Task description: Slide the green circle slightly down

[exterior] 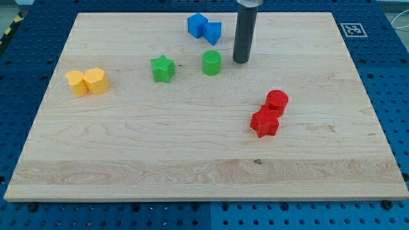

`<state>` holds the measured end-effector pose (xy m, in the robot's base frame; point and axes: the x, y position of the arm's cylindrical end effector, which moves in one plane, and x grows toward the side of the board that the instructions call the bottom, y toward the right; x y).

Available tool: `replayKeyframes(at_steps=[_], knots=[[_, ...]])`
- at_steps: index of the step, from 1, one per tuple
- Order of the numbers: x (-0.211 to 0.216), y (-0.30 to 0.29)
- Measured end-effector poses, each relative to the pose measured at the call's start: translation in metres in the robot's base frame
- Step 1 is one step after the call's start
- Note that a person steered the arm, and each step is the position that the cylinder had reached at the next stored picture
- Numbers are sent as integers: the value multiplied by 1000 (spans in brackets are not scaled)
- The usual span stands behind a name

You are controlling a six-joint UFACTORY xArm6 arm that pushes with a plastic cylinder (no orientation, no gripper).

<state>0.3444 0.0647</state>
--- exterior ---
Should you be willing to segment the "silver rod mount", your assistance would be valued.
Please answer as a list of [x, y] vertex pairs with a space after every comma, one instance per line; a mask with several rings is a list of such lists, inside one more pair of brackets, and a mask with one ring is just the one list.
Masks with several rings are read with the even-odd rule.
[[263, 0], [236, 0], [236, 2], [247, 8], [258, 7], [263, 4]]

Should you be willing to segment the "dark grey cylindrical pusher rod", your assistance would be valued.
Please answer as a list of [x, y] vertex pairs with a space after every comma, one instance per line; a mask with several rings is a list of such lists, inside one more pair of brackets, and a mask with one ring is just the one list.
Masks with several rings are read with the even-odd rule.
[[249, 61], [258, 5], [238, 4], [233, 60], [236, 63]]

